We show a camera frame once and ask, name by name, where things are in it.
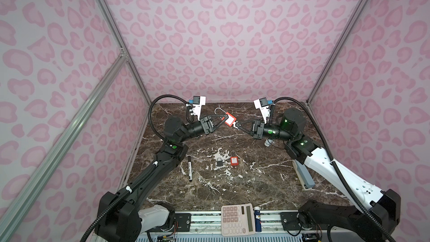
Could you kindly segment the red padlock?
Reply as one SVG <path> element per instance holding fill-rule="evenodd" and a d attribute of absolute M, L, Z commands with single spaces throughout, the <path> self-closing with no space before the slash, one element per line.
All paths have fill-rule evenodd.
<path fill-rule="evenodd" d="M 231 153 L 230 165 L 231 166 L 239 166 L 239 157 L 235 151 Z"/>
<path fill-rule="evenodd" d="M 236 121 L 237 121 L 236 117 L 234 117 L 229 112 L 225 112 L 221 108 L 216 108 L 215 109 L 215 114 L 218 115 L 218 112 L 220 112 L 220 114 L 222 114 L 222 120 L 224 121 L 224 123 L 226 125 L 228 125 L 229 127 L 236 127 Z"/>

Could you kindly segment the small grey padlock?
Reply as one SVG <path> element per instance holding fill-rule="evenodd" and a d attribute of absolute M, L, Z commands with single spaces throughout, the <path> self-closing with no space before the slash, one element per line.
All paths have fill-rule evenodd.
<path fill-rule="evenodd" d="M 217 158 L 217 160 L 216 160 L 216 166 L 218 168 L 223 167 L 224 166 L 224 160 L 222 158 Z"/>

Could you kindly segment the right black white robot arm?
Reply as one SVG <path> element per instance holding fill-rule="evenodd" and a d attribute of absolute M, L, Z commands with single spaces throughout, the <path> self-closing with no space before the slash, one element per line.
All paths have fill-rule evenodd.
<path fill-rule="evenodd" d="M 382 190 L 349 170 L 314 139 L 304 134 L 307 120 L 296 108 L 287 109 L 278 124 L 268 119 L 248 121 L 250 129 L 236 127 L 255 140 L 279 140 L 291 159 L 324 177 L 350 201 L 350 206 L 335 206 L 309 200 L 299 208 L 304 224 L 323 224 L 330 232 L 340 227 L 356 233 L 365 242 L 392 242 L 400 223 L 401 197 L 392 189 Z"/>

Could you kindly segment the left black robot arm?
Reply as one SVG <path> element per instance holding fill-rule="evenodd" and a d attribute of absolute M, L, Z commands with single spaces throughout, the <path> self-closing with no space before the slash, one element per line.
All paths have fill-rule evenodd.
<path fill-rule="evenodd" d="M 143 216 L 140 208 L 156 186 L 185 158 L 189 148 L 184 141 L 208 135 L 217 130 L 228 115 L 222 115 L 215 124 L 215 115 L 202 117 L 194 123 L 184 123 L 170 116 L 164 126 L 164 138 L 150 165 L 132 182 L 117 193 L 107 192 L 99 203 L 96 220 L 82 237 L 86 241 L 91 232 L 108 242 L 134 242 L 143 231 L 164 226 L 172 220 L 174 209 L 168 205 L 155 205 Z"/>

